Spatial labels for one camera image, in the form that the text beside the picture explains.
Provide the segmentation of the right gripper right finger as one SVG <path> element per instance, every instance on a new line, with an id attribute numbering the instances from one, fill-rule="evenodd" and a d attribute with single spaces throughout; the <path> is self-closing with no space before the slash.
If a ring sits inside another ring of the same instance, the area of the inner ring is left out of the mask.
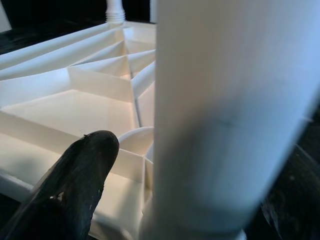
<path id="1" fill-rule="evenodd" d="M 280 240 L 320 240 L 320 163 L 296 145 L 261 211 Z"/>

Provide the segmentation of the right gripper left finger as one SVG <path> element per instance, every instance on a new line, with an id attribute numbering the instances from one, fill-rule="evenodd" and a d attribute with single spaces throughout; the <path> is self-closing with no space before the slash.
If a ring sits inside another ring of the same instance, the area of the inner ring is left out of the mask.
<path id="1" fill-rule="evenodd" d="M 72 143 L 0 230 L 0 240 L 86 240 L 119 149 L 109 130 Z"/>

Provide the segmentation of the white plastic table leg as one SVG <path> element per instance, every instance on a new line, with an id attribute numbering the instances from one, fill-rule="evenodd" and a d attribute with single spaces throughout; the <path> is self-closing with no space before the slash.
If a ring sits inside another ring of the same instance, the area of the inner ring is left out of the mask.
<path id="1" fill-rule="evenodd" d="M 157 0 L 139 240 L 243 240 L 320 96 L 320 0 Z"/>
<path id="2" fill-rule="evenodd" d="M 121 25 L 125 22 L 125 11 L 122 0 L 106 0 L 106 22 Z"/>

